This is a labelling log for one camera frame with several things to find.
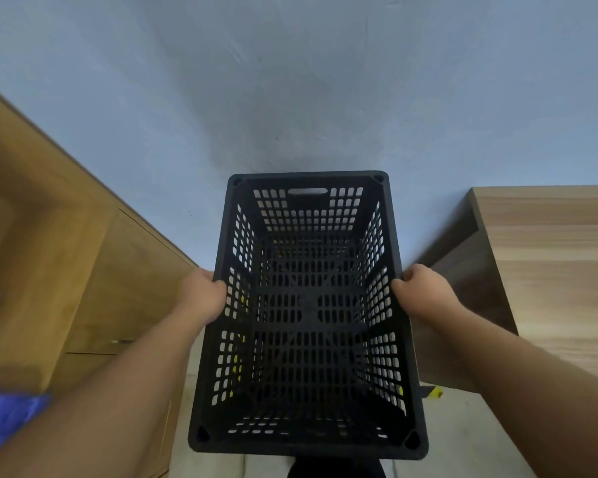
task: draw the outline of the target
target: tile floor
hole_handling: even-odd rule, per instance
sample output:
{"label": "tile floor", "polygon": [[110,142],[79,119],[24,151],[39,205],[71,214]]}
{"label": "tile floor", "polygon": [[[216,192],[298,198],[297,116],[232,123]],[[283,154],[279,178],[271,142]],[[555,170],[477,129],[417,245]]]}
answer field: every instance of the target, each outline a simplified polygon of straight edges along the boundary
{"label": "tile floor", "polygon": [[[168,478],[286,478],[292,458],[196,453],[189,448],[202,336],[191,350]],[[534,477],[480,395],[443,391],[441,399],[424,401],[430,453],[422,461],[384,460],[386,478]]]}

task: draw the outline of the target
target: person's left hand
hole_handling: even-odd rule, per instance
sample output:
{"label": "person's left hand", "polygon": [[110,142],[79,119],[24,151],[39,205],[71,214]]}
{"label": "person's left hand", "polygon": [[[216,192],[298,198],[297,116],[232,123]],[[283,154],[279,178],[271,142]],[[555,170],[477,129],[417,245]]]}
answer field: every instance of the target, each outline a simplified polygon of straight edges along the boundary
{"label": "person's left hand", "polygon": [[214,321],[226,305],[226,284],[213,281],[213,274],[203,268],[190,272],[180,285],[176,311],[194,319],[200,326]]}

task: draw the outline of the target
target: person's right arm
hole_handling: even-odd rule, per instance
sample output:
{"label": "person's right arm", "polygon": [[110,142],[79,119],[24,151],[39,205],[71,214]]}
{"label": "person's right arm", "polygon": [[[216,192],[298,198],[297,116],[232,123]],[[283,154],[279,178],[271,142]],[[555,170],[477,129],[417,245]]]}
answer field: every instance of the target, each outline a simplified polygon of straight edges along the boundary
{"label": "person's right arm", "polygon": [[598,377],[466,309],[426,266],[414,265],[392,289],[453,347],[536,475],[598,476]]}

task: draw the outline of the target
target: person's left arm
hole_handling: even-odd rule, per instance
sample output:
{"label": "person's left arm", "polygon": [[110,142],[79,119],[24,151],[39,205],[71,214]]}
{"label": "person's left arm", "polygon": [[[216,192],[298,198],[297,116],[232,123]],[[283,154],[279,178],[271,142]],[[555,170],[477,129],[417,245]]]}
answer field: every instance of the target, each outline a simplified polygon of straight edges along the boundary
{"label": "person's left arm", "polygon": [[131,477],[226,285],[194,270],[175,310],[0,448],[0,477]]}

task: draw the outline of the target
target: wall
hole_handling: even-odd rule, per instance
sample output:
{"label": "wall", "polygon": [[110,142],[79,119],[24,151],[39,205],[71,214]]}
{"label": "wall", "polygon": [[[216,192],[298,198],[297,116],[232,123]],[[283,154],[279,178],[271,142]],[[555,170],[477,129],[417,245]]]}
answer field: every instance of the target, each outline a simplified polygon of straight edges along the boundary
{"label": "wall", "polygon": [[387,171],[406,262],[598,184],[598,0],[0,0],[0,92],[208,267],[237,172]]}

